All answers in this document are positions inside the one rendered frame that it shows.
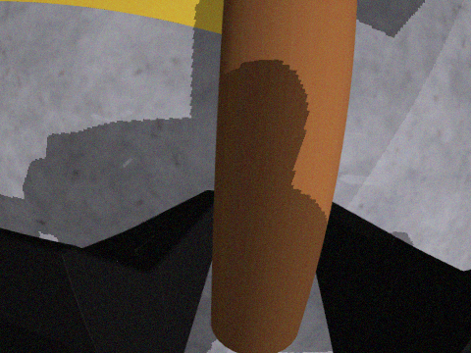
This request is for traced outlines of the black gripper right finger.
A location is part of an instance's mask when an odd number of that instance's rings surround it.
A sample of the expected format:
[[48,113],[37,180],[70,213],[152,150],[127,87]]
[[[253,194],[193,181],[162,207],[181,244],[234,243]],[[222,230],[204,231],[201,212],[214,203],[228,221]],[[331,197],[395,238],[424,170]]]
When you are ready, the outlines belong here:
[[334,201],[315,276],[333,353],[471,353],[471,270]]

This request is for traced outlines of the orange-brown rounded cylinder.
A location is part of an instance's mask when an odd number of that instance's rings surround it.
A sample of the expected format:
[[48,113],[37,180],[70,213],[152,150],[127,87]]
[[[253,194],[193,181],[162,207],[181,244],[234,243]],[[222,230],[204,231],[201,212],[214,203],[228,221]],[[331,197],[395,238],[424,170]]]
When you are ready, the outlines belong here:
[[211,329],[279,353],[301,327],[337,184],[357,0],[224,0]]

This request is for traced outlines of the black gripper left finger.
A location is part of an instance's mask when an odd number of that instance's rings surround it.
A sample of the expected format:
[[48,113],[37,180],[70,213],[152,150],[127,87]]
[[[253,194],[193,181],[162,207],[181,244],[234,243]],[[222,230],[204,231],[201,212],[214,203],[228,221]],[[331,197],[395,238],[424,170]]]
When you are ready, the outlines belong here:
[[213,217],[205,191],[82,248],[0,227],[0,318],[75,353],[184,353]]

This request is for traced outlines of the tan rectangular box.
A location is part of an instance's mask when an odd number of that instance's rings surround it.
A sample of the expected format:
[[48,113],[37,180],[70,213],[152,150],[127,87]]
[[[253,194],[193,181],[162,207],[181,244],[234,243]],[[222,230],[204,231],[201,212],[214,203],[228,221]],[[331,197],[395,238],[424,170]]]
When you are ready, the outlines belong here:
[[52,3],[127,12],[172,23],[220,32],[224,0],[0,0]]

